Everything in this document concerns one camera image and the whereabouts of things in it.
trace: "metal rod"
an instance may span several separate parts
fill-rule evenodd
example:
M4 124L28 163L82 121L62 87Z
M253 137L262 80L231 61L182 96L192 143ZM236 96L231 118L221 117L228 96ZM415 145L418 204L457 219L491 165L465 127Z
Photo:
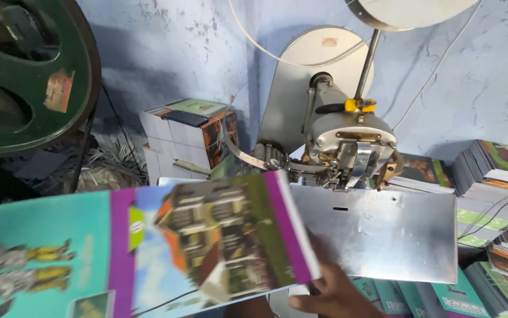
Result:
M91 136L91 128L93 128L93 120L95 119L95 112L97 111L97 105L93 107L93 110L87 118L87 124L85 125L85 134L83 135L83 144L81 144L81 153L79 154L79 161L75 165L74 175L71 179L70 192L75 193L77 190L77 184L79 183L79 176L81 175L81 168L83 167L83 159L89 148L89 138Z
M380 30L374 29L374 34L371 36L370 48L368 49L368 54L366 55L366 61L363 63L362 75L360 75L360 81L358 82L358 88L356 89L356 96L354 96L355 100L362 99L363 87L366 85L368 73L370 73L371 62L374 60L375 48L378 47L380 32Z

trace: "yellow clamp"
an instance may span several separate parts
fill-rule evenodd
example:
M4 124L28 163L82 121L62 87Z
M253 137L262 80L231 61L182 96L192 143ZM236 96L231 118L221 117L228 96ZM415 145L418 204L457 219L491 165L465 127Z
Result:
M376 101L369 100L355 100L354 98L349 98L344 102L344 110L346 112L355 112L358 107L362 112L373 112L375 110Z

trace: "hand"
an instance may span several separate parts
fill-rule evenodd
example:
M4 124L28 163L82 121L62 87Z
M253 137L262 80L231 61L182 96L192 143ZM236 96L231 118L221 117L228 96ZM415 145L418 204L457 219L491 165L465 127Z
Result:
M328 318L383 318L358 289L338 264L326 260L323 244L309 233L309 237L321 263L323 278L313 281L321 295L291 296L289 305L309 314Z

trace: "smartphone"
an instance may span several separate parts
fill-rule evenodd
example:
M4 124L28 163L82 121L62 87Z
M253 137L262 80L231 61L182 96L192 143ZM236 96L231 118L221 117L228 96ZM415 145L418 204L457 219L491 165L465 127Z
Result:
M182 123L191 127L200 127L209 119L205 116L192 114L190 112L182 112L180 110L172 110L162 116L162 119L172 120L174 122Z

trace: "green flywheel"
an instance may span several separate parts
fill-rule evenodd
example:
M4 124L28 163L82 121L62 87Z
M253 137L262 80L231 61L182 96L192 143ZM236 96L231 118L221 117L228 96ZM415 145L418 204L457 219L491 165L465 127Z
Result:
M75 0L0 0L0 157L76 130L100 88L97 46Z

